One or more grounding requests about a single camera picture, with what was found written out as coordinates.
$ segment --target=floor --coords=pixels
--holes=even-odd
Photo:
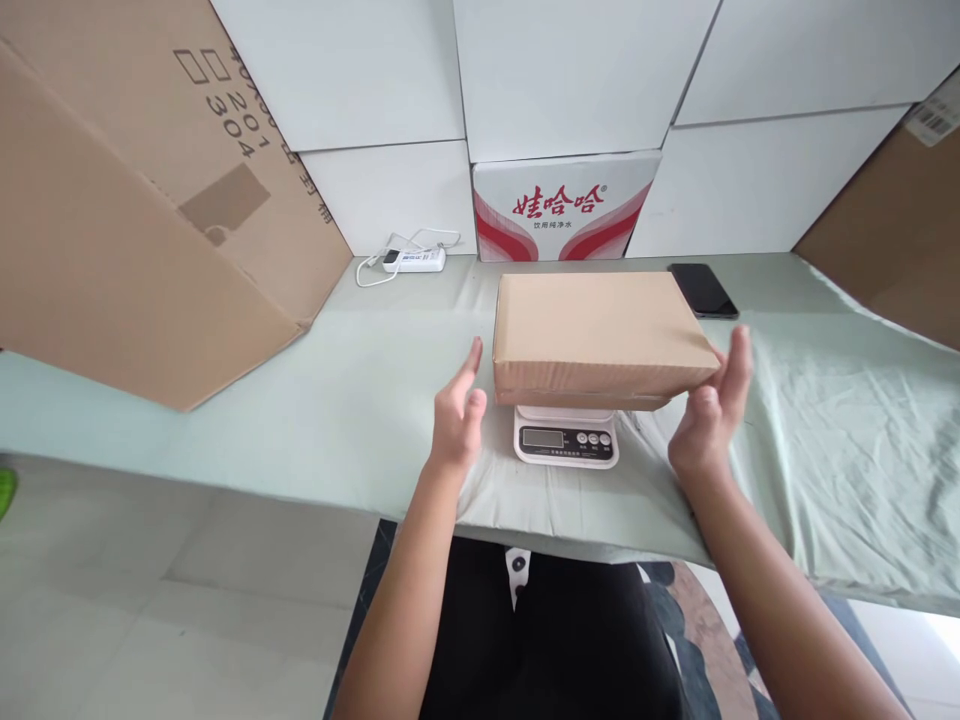
[[[21,484],[0,523],[0,717],[323,716],[354,605],[369,603],[377,518],[14,465]],[[735,636],[719,577],[694,571]],[[853,605],[914,715],[960,719],[960,620]]]

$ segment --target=light green tablecloth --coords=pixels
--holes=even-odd
[[[434,393],[471,336],[490,347],[501,273],[669,262],[457,257],[439,275],[370,289],[351,267],[306,337],[189,415],[0,353],[0,450],[400,518]],[[748,496],[821,587],[960,615],[960,356],[855,311],[792,255],[709,262],[754,328],[757,376],[733,450]],[[704,328],[727,345],[730,323]],[[489,355],[478,383],[492,394]],[[512,408],[491,407],[459,532],[709,565],[665,461],[681,410],[621,413],[620,463],[600,472],[521,463]]]

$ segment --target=barcode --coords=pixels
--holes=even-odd
[[[953,129],[953,125],[949,120],[927,107],[922,107],[917,111],[917,120],[933,130],[937,135],[946,135]]]

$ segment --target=brown cardboard box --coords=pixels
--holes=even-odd
[[[960,97],[960,74],[934,96],[951,89]],[[931,133],[929,126],[942,133],[949,122],[925,105],[874,152],[794,252],[878,315],[960,350],[960,132]]]
[[[0,157],[0,347],[173,408],[350,261],[207,0],[5,0]]]
[[[497,403],[656,410],[719,368],[673,275],[504,275]]]

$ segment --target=white scale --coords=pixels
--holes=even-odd
[[[517,405],[513,449],[524,462],[609,470],[620,459],[614,410]]]

